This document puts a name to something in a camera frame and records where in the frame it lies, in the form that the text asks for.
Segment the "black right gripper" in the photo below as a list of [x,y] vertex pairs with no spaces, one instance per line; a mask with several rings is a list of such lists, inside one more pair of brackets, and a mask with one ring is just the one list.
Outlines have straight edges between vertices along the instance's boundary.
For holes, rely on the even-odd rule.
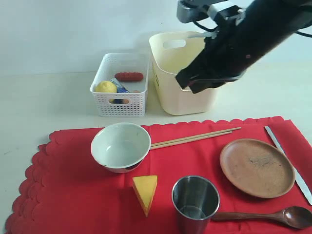
[[239,80],[239,76],[258,60],[258,15],[246,14],[210,17],[216,24],[216,37],[206,37],[205,47],[175,79],[181,89],[189,87],[196,94]]

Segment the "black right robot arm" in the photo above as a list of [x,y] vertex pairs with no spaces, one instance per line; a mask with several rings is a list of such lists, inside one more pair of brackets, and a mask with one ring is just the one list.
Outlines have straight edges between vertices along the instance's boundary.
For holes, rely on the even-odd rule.
[[180,0],[177,18],[199,25],[210,18],[204,48],[178,72],[181,88],[193,93],[238,80],[245,71],[292,34],[312,24],[309,0],[254,0],[242,8],[229,0]]

